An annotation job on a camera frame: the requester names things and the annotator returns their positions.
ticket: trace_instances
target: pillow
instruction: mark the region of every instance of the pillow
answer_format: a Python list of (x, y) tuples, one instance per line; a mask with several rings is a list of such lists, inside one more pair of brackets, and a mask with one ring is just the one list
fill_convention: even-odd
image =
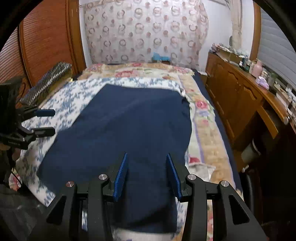
[(58, 62), (20, 99), (23, 105), (39, 105), (62, 81), (72, 76), (72, 65)]

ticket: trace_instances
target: floral curtain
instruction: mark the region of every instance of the floral curtain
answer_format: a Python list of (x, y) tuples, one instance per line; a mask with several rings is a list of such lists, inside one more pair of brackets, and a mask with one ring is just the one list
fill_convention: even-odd
[(198, 69), (208, 30), (202, 0), (101, 0), (83, 8), (93, 63), (150, 62), (158, 53)]

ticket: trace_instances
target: window blind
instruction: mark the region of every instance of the window blind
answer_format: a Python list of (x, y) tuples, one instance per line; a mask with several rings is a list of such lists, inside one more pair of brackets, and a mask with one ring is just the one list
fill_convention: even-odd
[(296, 53), (272, 18), (261, 9), (259, 60), (296, 89)]

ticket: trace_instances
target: blue and white floral sheet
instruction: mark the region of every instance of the blue and white floral sheet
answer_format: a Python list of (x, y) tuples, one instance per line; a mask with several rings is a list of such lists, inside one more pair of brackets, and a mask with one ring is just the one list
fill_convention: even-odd
[[(23, 122), (25, 128), (38, 128), (44, 126), (53, 126), (56, 129), (56, 134), (52, 137), (39, 138), (36, 141), (29, 144), (28, 150), (22, 150), (19, 160), (16, 163), (16, 170), (20, 175), (22, 181), (26, 184), (29, 190), (36, 196), (36, 198), (48, 206), (55, 194), (47, 189), (42, 181), (37, 176), (37, 170), (41, 164), (45, 154), (53, 144), (59, 131), (71, 127), (79, 114), (88, 105), (88, 103), (94, 98), (94, 96), (106, 85), (119, 85), (133, 88), (162, 88), (177, 91), (181, 96), (188, 96), (185, 94), (184, 89), (180, 86), (180, 82), (172, 80), (164, 80), (158, 78), (147, 77), (124, 77), (124, 78), (99, 78), (99, 79), (87, 79), (67, 83), (62, 89), (60, 89), (53, 97), (51, 97), (47, 103), (43, 106), (43, 109), (54, 109), (56, 111), (53, 117), (34, 117)], [(188, 152), (185, 153), (185, 162), (188, 167)], [(208, 178), (205, 181), (209, 181), (210, 175), (208, 170), (200, 169), (200, 173), (195, 173), (199, 176), (206, 176)], [(178, 221), (177, 232), (178, 234), (186, 218), (187, 203), (177, 203)], [(83, 227), (86, 229), (87, 214), (83, 214)], [(145, 240), (171, 240), (176, 234), (144, 234), (135, 233), (128, 230), (114, 229), (113, 236), (115, 240), (125, 240), (125, 237), (133, 236), (133, 239), (145, 239)]]

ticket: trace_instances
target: blue object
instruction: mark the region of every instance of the blue object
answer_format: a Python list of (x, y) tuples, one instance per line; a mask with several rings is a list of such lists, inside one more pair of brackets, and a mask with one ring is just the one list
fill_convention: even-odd
[(152, 60), (158, 61), (170, 61), (170, 57), (167, 56), (160, 56), (158, 53), (153, 53)]
[(57, 134), (37, 175), (58, 193), (69, 180), (82, 183), (106, 173), (125, 151), (128, 172), (122, 194), (108, 207), (112, 225), (172, 233), (177, 208), (166, 156), (173, 151), (184, 165), (190, 136), (189, 103), (178, 92), (106, 85), (73, 125)]
[(50, 109), (50, 110), (37, 110), (34, 113), (37, 117), (44, 117), (44, 116), (54, 116), (55, 115), (55, 110)]
[(180, 184), (178, 175), (176, 173), (175, 166), (169, 154), (167, 155), (167, 158), (166, 158), (166, 164), (167, 164), (166, 168), (168, 172), (168, 179), (173, 188), (174, 196), (178, 198), (178, 201), (180, 201), (182, 198), (181, 184)]
[(119, 197), (121, 196), (124, 180), (126, 177), (126, 172), (128, 170), (128, 165), (127, 165), (127, 154), (124, 155), (124, 158), (122, 160), (122, 163), (120, 165), (120, 168), (118, 170), (118, 174), (115, 179), (114, 183), (114, 193), (113, 197), (115, 201), (118, 201)]
[[(194, 78), (196, 84), (198, 85), (198, 87), (200, 89), (200, 92), (210, 102), (210, 104), (212, 106), (214, 106), (214, 103), (213, 103), (212, 99), (210, 98), (210, 96), (209, 96), (209, 94), (208, 94), (208, 92), (207, 92), (207, 90), (205, 88), (205, 85), (204, 85), (204, 83), (202, 82), (202, 80), (200, 78), (200, 73), (198, 73), (196, 71), (196, 69), (192, 69), (192, 70), (194, 72), (194, 76), (192, 76), (192, 77)], [(239, 174), (237, 172), (237, 164), (235, 162), (233, 152), (232, 152), (232, 149), (231, 149), (231, 146), (230, 146), (230, 143), (229, 143), (229, 140), (228, 140), (224, 125), (222, 124), (222, 121), (221, 121), (221, 119), (219, 117), (219, 114), (216, 111), (216, 109), (214, 109), (214, 113), (215, 113), (215, 122), (216, 122), (216, 124), (218, 126), (218, 129), (219, 129), (220, 133), (221, 133), (221, 136), (222, 136), (222, 139), (223, 139), (223, 142), (224, 142), (224, 145), (225, 145), (225, 149), (226, 149), (226, 152), (227, 152), (227, 155), (228, 155), (228, 158), (229, 158), (229, 163), (230, 163), (230, 166), (231, 166), (231, 169), (232, 169), (232, 174), (233, 174), (233, 179), (234, 179), (234, 182), (235, 182), (235, 186), (236, 186), (237, 189), (239, 189), (242, 192), (242, 184), (240, 182)]]

